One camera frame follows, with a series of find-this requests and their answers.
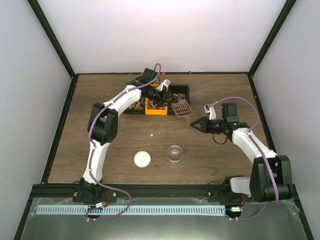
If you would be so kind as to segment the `brown slotted scoop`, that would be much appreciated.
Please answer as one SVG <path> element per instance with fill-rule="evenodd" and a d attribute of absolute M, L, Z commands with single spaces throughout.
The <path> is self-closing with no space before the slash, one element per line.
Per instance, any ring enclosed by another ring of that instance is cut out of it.
<path fill-rule="evenodd" d="M 186 99 L 180 99 L 177 103 L 171 104 L 172 110 L 177 117 L 184 118 L 190 127 L 195 132 L 196 129 L 191 126 L 191 115 L 193 113 L 191 106 Z"/>

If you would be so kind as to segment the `orange candy bin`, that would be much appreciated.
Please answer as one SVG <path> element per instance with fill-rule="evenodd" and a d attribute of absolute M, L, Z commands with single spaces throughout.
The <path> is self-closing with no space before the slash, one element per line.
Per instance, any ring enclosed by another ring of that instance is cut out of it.
<path fill-rule="evenodd" d="M 168 107 L 159 106 L 154 100 L 145 98 L 144 100 L 144 113 L 146 115 L 157 115 L 157 116 L 167 116 Z"/>

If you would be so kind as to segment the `black bin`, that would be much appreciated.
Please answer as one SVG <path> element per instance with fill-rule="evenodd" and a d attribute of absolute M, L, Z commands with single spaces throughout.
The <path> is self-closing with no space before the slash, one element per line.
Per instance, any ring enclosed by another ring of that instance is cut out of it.
<path fill-rule="evenodd" d="M 175 96 L 178 97 L 178 100 L 186 99 L 188 103 L 190 103 L 190 88 L 188 84 L 173 84 L 168 87 L 168 90 L 174 93 Z M 172 109 L 172 105 L 168 104 L 168 116 L 173 116 L 174 112 Z"/>
<path fill-rule="evenodd" d="M 136 114 L 144 115 L 145 114 L 145 98 L 141 97 L 140 100 L 132 103 L 124 112 L 124 114 Z"/>

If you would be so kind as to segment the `clear plastic cup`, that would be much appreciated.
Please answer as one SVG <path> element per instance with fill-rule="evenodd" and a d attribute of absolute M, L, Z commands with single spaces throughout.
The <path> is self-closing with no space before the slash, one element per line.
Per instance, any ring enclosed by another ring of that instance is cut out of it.
<path fill-rule="evenodd" d="M 179 163 L 184 157 L 183 149 L 178 145 L 171 145 L 166 150 L 166 158 L 172 164 Z"/>

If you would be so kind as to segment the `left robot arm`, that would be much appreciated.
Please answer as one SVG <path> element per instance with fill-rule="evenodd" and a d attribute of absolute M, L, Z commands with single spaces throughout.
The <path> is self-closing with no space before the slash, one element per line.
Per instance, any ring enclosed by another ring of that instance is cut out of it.
<path fill-rule="evenodd" d="M 128 82 L 115 97 L 92 106 L 87 126 L 90 150 L 80 180 L 82 185 L 88 185 L 84 195 L 89 201 L 97 202 L 102 196 L 102 189 L 97 185 L 103 179 L 103 164 L 107 150 L 117 136 L 120 115 L 141 98 L 149 99 L 161 107 L 178 101 L 169 90 L 169 79 L 163 80 L 156 87 L 152 86 L 159 76 L 160 72 L 145 68 L 141 76 Z"/>

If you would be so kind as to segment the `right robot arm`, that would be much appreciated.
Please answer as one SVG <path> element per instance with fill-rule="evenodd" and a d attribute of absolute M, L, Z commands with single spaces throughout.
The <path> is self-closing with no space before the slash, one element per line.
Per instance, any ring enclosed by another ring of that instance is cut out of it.
<path fill-rule="evenodd" d="M 190 126 L 205 134 L 225 135 L 228 141 L 242 150 L 252 164 L 250 177 L 225 178 L 223 198 L 232 202 L 243 194 L 259 203 L 291 199 L 294 187 L 290 159 L 265 146 L 254 135 L 251 127 L 239 120 L 237 104 L 222 103 L 221 119 L 216 118 L 214 107 L 205 105 L 204 109 L 208 116 L 191 122 Z"/>

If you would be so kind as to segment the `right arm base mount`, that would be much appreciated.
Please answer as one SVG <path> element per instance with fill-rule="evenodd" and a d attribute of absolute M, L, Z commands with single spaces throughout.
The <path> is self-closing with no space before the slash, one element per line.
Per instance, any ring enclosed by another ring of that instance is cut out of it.
<path fill-rule="evenodd" d="M 251 197 L 244 193 L 235 193 L 231 190 L 231 178 L 239 177 L 227 176 L 222 183 L 218 181 L 211 181 L 205 186 L 206 196 L 208 202 L 216 203 L 240 203 L 250 200 Z"/>

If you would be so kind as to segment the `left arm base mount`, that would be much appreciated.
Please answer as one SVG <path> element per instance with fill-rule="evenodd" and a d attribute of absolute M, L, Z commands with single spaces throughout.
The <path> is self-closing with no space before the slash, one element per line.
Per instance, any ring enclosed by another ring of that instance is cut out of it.
<path fill-rule="evenodd" d="M 100 202 L 114 203 L 118 191 L 104 188 L 99 184 L 80 181 L 72 186 L 73 201 L 75 203 L 95 204 Z"/>

